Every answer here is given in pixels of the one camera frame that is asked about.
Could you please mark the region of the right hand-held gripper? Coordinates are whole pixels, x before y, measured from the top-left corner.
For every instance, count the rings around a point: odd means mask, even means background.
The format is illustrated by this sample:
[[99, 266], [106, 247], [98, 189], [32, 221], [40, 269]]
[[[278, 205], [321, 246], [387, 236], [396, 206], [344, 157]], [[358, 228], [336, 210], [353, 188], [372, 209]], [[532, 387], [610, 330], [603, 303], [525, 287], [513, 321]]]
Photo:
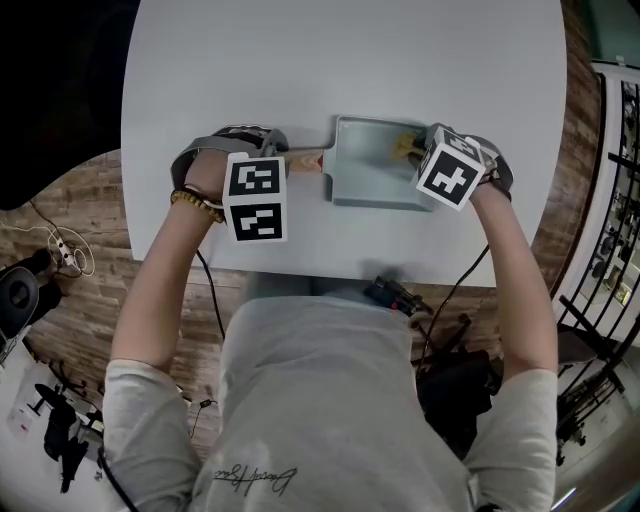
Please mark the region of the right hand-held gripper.
[[409, 163], [416, 166], [414, 187], [429, 198], [460, 211], [483, 184], [511, 196], [512, 170], [489, 140], [433, 124], [416, 137], [414, 145], [424, 151], [407, 154]]

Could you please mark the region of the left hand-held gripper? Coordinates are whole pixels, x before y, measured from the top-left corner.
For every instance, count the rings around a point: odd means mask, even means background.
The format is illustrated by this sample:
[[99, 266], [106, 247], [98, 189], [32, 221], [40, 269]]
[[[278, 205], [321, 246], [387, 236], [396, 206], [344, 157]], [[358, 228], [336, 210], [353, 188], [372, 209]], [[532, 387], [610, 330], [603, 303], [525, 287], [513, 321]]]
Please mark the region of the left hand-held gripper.
[[[221, 201], [188, 188], [185, 177], [198, 153], [214, 149], [228, 154]], [[228, 226], [237, 243], [272, 243], [287, 239], [287, 164], [289, 143], [279, 129], [229, 125], [194, 139], [174, 160], [171, 200], [185, 200]]]

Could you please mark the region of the yellow sponge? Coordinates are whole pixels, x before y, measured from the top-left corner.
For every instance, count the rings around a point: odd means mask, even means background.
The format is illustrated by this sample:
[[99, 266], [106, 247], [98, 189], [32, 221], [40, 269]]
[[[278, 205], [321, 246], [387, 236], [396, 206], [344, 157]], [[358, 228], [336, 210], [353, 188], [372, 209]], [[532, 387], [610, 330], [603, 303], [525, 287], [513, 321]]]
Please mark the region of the yellow sponge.
[[411, 154], [421, 155], [423, 150], [414, 145], [417, 135], [412, 132], [402, 133], [393, 147], [392, 156], [395, 159], [408, 158]]

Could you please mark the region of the grey square pan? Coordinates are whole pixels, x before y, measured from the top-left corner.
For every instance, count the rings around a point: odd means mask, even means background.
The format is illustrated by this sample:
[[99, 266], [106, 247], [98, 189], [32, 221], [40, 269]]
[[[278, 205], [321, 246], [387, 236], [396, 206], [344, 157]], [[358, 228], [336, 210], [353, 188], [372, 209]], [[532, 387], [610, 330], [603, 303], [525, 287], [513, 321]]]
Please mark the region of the grey square pan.
[[284, 154], [294, 172], [325, 177], [325, 199], [337, 206], [431, 212], [436, 201], [416, 190], [415, 169], [398, 143], [427, 129], [424, 124], [340, 115], [325, 148]]

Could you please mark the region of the person's left forearm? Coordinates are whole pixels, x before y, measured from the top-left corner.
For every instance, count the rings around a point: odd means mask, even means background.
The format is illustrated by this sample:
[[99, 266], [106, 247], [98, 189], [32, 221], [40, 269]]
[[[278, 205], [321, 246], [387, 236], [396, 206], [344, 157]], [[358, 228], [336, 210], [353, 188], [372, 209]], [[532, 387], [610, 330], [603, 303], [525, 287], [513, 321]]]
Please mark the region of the person's left forearm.
[[170, 206], [120, 311], [113, 360], [170, 370], [191, 266], [212, 224], [211, 215], [184, 200]]

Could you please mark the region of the person's right forearm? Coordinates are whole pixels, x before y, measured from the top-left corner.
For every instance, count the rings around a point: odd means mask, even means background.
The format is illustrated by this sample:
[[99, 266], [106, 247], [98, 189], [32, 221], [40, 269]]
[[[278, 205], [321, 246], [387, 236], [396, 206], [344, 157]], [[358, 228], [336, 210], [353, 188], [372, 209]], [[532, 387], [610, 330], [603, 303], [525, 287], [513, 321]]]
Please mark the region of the person's right forearm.
[[490, 184], [471, 203], [491, 254], [498, 300], [504, 378], [558, 369], [558, 339], [551, 298], [508, 198]]

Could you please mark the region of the person's left hand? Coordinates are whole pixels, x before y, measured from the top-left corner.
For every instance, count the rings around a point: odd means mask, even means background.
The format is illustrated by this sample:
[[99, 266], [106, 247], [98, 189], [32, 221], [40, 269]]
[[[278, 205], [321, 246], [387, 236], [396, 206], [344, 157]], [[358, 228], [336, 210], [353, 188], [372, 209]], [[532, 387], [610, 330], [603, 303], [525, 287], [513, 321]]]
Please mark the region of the person's left hand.
[[212, 201], [221, 201], [224, 190], [228, 154], [203, 149], [189, 167], [184, 183]]

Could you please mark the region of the black waist battery pack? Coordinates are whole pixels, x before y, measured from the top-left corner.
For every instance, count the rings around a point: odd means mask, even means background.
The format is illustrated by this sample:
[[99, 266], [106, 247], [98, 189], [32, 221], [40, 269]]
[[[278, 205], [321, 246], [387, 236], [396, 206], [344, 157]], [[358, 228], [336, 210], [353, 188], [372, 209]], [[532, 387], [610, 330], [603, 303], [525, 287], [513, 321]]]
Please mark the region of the black waist battery pack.
[[378, 276], [365, 289], [364, 295], [377, 305], [399, 311], [407, 317], [422, 312], [431, 315], [433, 310], [420, 295], [409, 293], [400, 283]]

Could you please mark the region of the black metal display rack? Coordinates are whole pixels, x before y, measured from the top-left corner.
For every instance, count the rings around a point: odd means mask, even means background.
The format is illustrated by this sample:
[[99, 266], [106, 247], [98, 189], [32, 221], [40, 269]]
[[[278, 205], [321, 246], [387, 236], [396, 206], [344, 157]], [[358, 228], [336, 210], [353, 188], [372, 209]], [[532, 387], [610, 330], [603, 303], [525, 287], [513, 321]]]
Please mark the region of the black metal display rack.
[[595, 64], [601, 128], [587, 211], [564, 278], [557, 326], [594, 332], [597, 359], [559, 367], [558, 444], [584, 445], [587, 419], [625, 386], [617, 367], [640, 344], [640, 70]]

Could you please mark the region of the black office chair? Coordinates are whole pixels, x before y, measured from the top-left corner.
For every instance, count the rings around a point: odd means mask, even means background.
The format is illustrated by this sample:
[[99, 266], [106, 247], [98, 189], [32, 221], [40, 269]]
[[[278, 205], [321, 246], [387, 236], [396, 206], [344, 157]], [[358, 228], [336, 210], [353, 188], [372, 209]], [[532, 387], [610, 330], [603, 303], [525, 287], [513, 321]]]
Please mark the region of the black office chair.
[[121, 146], [141, 0], [0, 0], [0, 210]]

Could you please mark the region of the black swivel chair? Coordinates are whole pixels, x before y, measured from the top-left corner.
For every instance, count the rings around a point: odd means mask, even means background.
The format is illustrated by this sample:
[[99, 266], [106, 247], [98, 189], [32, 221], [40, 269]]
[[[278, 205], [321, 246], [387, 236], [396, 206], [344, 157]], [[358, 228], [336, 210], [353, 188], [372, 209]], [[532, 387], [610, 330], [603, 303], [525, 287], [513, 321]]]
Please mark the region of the black swivel chair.
[[492, 407], [502, 377], [484, 351], [450, 352], [427, 358], [417, 376], [417, 395], [426, 422], [459, 458], [477, 436], [477, 418]]

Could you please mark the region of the blue folding chair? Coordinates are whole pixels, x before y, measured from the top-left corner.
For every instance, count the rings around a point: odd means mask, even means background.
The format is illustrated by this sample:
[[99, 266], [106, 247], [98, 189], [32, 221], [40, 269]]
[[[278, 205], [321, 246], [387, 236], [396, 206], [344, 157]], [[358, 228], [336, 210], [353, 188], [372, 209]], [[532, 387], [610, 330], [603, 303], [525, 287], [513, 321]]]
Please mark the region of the blue folding chair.
[[565, 324], [558, 326], [558, 363], [560, 366], [587, 363], [597, 359], [602, 340], [594, 332], [573, 329]]

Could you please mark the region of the person's grey t-shirt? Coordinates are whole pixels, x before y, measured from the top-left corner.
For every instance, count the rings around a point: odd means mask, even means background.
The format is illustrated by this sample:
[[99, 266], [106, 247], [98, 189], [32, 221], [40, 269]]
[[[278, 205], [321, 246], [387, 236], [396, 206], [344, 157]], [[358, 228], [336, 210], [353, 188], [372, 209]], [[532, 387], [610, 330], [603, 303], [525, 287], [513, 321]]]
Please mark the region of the person's grey t-shirt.
[[105, 452], [141, 512], [549, 512], [556, 375], [508, 380], [464, 458], [426, 423], [398, 314], [333, 297], [244, 304], [221, 355], [208, 459], [164, 372], [108, 365]]

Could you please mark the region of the black round speaker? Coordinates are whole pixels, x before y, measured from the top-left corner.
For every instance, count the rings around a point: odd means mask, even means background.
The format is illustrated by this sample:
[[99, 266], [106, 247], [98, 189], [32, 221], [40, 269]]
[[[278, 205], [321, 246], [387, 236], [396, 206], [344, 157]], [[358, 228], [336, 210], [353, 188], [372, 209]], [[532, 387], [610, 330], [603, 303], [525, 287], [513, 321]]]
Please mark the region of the black round speaker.
[[13, 267], [0, 277], [0, 333], [15, 337], [31, 320], [39, 300], [35, 275], [24, 267]]

